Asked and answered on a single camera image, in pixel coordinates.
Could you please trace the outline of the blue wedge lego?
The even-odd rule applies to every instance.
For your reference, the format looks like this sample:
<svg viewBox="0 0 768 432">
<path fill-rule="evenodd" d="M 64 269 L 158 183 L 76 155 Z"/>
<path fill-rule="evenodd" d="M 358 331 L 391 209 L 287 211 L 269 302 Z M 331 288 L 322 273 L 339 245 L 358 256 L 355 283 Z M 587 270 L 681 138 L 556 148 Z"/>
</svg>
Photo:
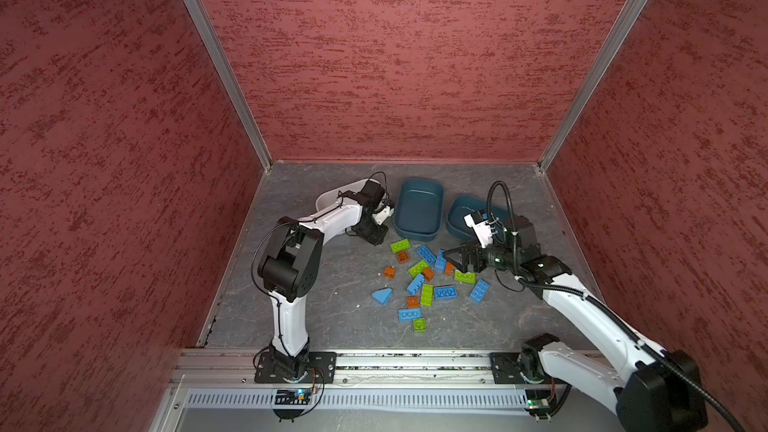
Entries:
<svg viewBox="0 0 768 432">
<path fill-rule="evenodd" d="M 391 299 L 393 290 L 391 288 L 382 288 L 375 290 L 371 297 L 379 305 L 385 306 Z"/>
</svg>

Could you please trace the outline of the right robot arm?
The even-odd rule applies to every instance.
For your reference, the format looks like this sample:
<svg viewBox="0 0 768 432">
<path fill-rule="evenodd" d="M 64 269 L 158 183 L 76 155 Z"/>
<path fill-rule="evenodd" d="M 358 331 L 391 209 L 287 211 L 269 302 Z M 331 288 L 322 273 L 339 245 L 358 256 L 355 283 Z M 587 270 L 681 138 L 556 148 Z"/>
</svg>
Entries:
<svg viewBox="0 0 768 432">
<path fill-rule="evenodd" d="M 508 272 L 557 310 L 601 353 L 592 359 L 545 333 L 523 343 L 516 369 L 537 384 L 556 379 L 613 412 L 626 431 L 699 431 L 708 424 L 696 362 L 668 352 L 590 293 L 560 259 L 544 255 L 533 226 L 517 229 L 484 210 L 464 222 L 475 241 L 446 252 L 459 270 Z"/>
</svg>

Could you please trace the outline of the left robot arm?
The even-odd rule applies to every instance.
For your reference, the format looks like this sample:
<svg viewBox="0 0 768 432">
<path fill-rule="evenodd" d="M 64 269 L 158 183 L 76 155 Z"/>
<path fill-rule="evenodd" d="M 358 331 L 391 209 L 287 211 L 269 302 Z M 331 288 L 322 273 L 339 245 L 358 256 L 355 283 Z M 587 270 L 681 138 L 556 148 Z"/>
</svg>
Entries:
<svg viewBox="0 0 768 432">
<path fill-rule="evenodd" d="M 251 278 L 272 305 L 267 357 L 288 379 L 302 378 L 310 367 L 306 296 L 317 280 L 323 246 L 347 233 L 382 244 L 394 210 L 387 186 L 369 177 L 322 193 L 314 213 L 279 219 L 260 242 L 264 251 L 254 254 Z"/>
</svg>

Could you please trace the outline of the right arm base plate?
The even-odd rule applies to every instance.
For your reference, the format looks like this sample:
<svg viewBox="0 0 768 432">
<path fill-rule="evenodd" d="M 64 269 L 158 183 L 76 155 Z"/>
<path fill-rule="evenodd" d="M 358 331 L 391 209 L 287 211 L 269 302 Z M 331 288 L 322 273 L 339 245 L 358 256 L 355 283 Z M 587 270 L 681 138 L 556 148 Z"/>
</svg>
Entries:
<svg viewBox="0 0 768 432">
<path fill-rule="evenodd" d="M 536 351 L 493 352 L 489 359 L 496 385 L 545 385 L 554 381 L 544 371 Z"/>
</svg>

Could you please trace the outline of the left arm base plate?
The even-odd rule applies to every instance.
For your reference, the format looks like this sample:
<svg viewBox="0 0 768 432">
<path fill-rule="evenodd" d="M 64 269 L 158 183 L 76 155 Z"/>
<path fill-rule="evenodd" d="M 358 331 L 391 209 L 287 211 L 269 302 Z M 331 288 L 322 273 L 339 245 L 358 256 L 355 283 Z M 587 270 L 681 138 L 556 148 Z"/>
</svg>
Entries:
<svg viewBox="0 0 768 432">
<path fill-rule="evenodd" d="M 338 354 L 311 351 L 297 358 L 269 349 L 255 362 L 256 384 L 310 384 L 328 385 L 334 381 Z"/>
</svg>

